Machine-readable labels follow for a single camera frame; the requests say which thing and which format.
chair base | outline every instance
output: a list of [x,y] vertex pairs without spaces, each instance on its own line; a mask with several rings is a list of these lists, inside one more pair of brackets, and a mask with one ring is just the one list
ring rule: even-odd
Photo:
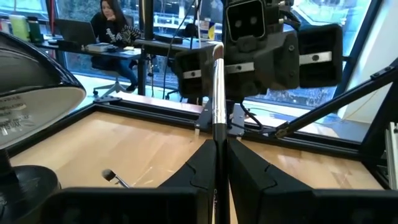
[[123,93],[131,93],[129,91],[126,91],[126,88],[128,86],[127,85],[122,85],[119,83],[119,81],[116,81],[114,84],[112,85],[106,85],[106,86],[99,86],[94,88],[93,90],[93,94],[95,97],[98,96],[98,91],[97,90],[107,90],[106,93],[104,93],[102,96],[108,96],[113,92],[119,93],[120,91]]

black metal bracket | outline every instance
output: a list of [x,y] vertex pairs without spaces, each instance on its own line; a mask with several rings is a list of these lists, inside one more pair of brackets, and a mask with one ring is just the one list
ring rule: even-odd
[[[238,104],[232,103],[231,106],[233,106],[232,113],[227,112],[228,135],[233,137],[242,137],[244,134],[244,129],[240,127],[244,127],[244,111]],[[212,100],[208,100],[205,107],[203,108],[203,111],[200,113],[199,118],[195,122],[196,130],[204,131],[207,133],[211,132],[211,128],[213,126],[212,111]]]
[[115,97],[115,96],[101,96],[98,98],[95,98],[93,100],[93,103],[110,103],[110,102],[115,102],[115,101],[121,101],[122,98],[120,97]]

black lamp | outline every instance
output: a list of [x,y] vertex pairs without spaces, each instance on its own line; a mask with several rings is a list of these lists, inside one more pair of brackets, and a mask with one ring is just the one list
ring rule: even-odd
[[12,167],[6,149],[62,119],[85,96],[54,59],[0,32],[0,223],[37,223],[41,204],[60,189],[46,167]]

black hair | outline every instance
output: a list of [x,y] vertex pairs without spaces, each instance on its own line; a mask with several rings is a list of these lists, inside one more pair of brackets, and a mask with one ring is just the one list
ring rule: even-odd
[[121,31],[124,26],[130,24],[128,23],[126,17],[123,14],[122,8],[120,7],[119,1],[118,0],[101,0],[100,1],[100,7],[101,7],[101,13],[102,16],[105,18],[104,12],[102,10],[102,2],[106,1],[111,9],[113,10],[114,16],[116,17],[115,23],[118,31]]

floor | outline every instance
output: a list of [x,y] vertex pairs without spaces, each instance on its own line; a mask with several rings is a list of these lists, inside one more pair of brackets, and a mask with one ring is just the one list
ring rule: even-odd
[[[54,170],[65,187],[115,187],[112,169],[134,187],[156,187],[211,136],[192,130],[95,112],[11,159]],[[289,175],[317,189],[381,189],[360,162],[256,142],[243,143]],[[231,204],[231,223],[237,223]]]
[[[86,77],[83,75],[75,75],[77,79],[83,84],[83,86],[87,90],[87,97],[81,103],[81,105],[77,108],[77,110],[83,106],[90,104],[94,100],[94,96],[92,94],[93,88],[96,86],[103,86],[112,84],[114,81],[102,79],[102,78],[93,78],[93,77]],[[99,95],[105,93],[106,90],[100,90]],[[163,89],[158,87],[153,87],[154,97],[162,99],[163,97]],[[152,88],[151,86],[146,86],[146,95],[151,97],[152,96]],[[126,97],[128,95],[123,94],[123,98],[128,100]],[[179,102],[180,96],[177,93],[173,93],[170,95],[170,101]],[[249,108],[251,112],[256,113],[260,116],[268,116],[270,118],[275,118],[278,120],[283,121],[292,121],[296,117],[301,116],[308,112],[308,110],[303,110],[300,108],[290,108],[286,106],[277,106],[277,105],[270,105],[265,103],[257,103],[253,101],[245,101],[244,102],[246,108]],[[355,121],[341,121],[337,116],[331,114],[323,119],[316,121],[317,124],[324,126],[326,128],[330,128],[334,130],[336,135],[342,139],[348,139],[352,141],[361,142],[363,137],[365,136],[366,132],[369,129],[370,124],[366,123],[359,123]]]

